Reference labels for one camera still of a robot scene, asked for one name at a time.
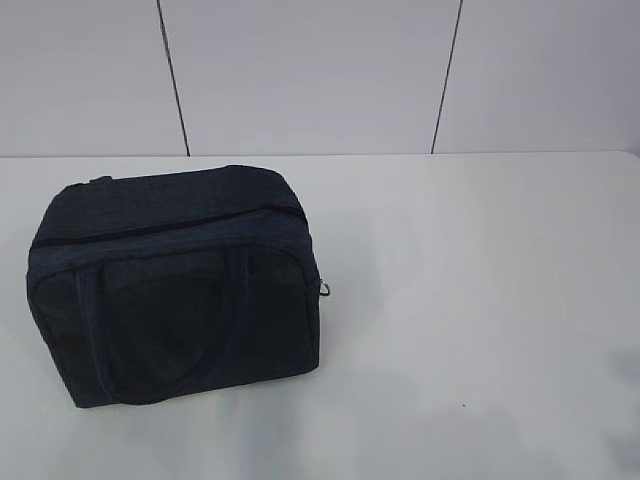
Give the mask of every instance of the fabric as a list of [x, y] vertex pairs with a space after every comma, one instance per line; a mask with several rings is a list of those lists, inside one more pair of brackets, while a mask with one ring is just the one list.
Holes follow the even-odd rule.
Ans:
[[277, 173], [239, 166], [67, 187], [27, 274], [79, 407], [313, 370], [319, 288], [295, 194]]

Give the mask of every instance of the bag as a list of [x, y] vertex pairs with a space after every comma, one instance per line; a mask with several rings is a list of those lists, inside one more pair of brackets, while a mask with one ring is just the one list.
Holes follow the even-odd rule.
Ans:
[[295, 194], [241, 166], [68, 186], [27, 273], [33, 317], [82, 408], [313, 370], [320, 285]]

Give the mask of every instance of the d-ring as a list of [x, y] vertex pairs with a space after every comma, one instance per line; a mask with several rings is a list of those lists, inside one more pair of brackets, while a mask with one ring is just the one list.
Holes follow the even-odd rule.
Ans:
[[320, 296], [328, 297], [329, 295], [331, 295], [331, 288], [329, 288], [329, 284], [320, 279]]

